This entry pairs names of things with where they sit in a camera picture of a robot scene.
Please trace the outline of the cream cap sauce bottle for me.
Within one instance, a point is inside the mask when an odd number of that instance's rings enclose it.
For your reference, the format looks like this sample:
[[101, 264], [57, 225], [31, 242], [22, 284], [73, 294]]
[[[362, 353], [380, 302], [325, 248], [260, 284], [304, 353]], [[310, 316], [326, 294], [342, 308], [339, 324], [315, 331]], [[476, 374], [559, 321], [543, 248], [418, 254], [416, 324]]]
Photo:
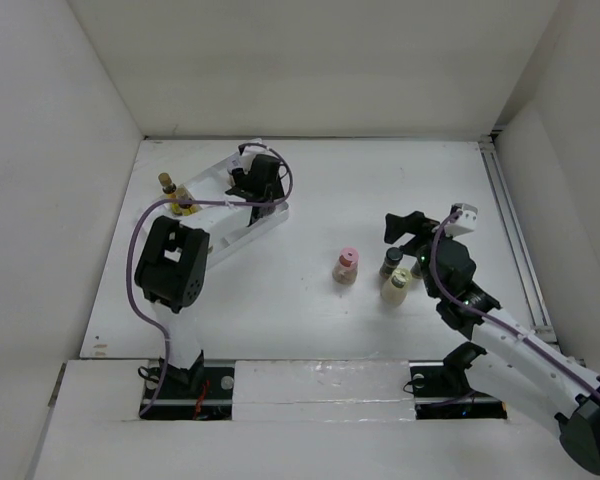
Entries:
[[382, 278], [381, 298], [394, 306], [402, 304], [413, 280], [411, 272], [401, 267], [395, 269], [381, 267], [379, 274]]

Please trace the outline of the pink cap spice bottle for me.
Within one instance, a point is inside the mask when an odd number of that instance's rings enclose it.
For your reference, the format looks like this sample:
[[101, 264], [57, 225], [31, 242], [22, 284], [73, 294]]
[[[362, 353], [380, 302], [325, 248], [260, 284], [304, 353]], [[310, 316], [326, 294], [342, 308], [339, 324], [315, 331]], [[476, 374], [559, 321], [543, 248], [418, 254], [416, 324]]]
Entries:
[[358, 274], [359, 253], [353, 247], [345, 247], [332, 270], [333, 279], [342, 285], [352, 285]]

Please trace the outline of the yellow label bottle gold cap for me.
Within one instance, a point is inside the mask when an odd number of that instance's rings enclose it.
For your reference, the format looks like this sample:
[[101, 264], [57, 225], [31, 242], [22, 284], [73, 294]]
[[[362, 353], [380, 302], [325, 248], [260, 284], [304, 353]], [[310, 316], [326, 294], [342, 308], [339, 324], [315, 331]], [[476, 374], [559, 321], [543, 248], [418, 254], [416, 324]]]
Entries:
[[158, 181], [163, 192], [162, 196], [164, 198], [175, 199], [177, 186], [171, 176], [166, 172], [162, 172], [158, 175]]

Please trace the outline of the white lid jar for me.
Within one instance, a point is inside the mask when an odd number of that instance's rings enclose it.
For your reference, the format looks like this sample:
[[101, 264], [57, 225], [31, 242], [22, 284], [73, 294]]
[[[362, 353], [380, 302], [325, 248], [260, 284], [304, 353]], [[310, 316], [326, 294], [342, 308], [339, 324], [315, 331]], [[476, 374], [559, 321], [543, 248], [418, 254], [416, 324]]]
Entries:
[[232, 184], [246, 175], [240, 152], [235, 152], [226, 159], [226, 167]]

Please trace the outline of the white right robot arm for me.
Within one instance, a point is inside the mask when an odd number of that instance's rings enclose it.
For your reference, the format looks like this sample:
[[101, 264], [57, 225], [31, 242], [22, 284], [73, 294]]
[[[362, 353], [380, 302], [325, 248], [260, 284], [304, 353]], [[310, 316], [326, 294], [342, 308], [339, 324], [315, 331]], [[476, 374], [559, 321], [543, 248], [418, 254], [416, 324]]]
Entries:
[[385, 217], [385, 243], [410, 235], [401, 252], [415, 259], [443, 322], [466, 340], [444, 358], [442, 381], [453, 393], [475, 390], [522, 412], [577, 465], [600, 476], [600, 374], [523, 327], [475, 283], [476, 264], [457, 238], [476, 222], [468, 204], [453, 205], [443, 221], [420, 211]]

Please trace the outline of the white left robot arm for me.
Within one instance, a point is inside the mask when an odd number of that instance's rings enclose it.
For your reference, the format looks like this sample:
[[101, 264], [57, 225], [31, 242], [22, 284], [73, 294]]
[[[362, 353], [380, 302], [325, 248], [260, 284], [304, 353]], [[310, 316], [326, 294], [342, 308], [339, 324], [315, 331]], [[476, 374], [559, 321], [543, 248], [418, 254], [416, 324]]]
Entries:
[[203, 382], [194, 365], [202, 348], [183, 311], [200, 296], [207, 270], [288, 218], [283, 174], [270, 151], [248, 146], [185, 183], [159, 176], [166, 201], [139, 229], [145, 242], [133, 280], [169, 333], [168, 384], [181, 396]]

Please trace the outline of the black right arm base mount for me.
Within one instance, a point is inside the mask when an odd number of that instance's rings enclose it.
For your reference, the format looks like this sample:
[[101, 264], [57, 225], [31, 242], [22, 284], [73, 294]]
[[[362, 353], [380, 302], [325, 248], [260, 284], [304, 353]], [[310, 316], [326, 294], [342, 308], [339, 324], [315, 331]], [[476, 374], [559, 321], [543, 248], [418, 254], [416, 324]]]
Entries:
[[404, 393], [415, 401], [417, 420], [506, 420], [503, 402], [469, 386], [466, 371], [474, 360], [485, 355], [479, 346], [466, 342], [443, 360], [417, 360], [410, 363]]

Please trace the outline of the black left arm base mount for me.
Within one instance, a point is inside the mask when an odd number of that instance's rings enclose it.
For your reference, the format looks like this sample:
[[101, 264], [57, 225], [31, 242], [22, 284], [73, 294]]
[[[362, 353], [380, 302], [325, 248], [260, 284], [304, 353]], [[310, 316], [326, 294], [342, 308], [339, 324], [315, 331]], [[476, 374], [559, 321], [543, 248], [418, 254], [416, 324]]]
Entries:
[[201, 352], [190, 368], [169, 365], [157, 389], [163, 360], [138, 368], [144, 381], [139, 407], [142, 420], [226, 421], [232, 418], [233, 360], [206, 360]]

